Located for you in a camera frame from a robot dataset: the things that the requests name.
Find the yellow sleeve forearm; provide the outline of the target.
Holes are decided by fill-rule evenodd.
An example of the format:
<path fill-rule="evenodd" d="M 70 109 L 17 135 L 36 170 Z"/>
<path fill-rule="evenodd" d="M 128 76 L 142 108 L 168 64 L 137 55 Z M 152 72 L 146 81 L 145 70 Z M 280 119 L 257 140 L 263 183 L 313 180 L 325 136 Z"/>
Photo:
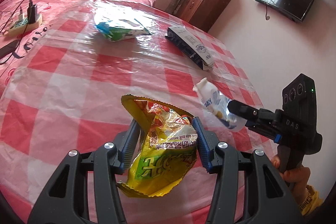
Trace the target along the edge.
<path fill-rule="evenodd" d="M 307 195 L 304 201 L 299 205 L 299 209 L 301 211 L 302 216 L 307 217 L 310 215 L 315 209 L 319 208 L 323 199 L 319 197 L 319 192 L 315 190 L 315 188 L 311 185 L 306 186 Z"/>

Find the person's right hand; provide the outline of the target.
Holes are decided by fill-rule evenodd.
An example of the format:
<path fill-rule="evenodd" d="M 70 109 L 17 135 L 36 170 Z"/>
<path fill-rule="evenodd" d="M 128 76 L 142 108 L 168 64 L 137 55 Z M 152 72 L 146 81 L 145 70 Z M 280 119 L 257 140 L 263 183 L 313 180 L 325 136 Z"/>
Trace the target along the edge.
<path fill-rule="evenodd" d="M 285 182 L 294 184 L 291 193 L 298 205 L 306 205 L 309 201 L 310 193 L 307 189 L 307 182 L 310 174 L 310 168 L 305 166 L 299 166 L 295 169 L 280 173 L 280 176 Z"/>

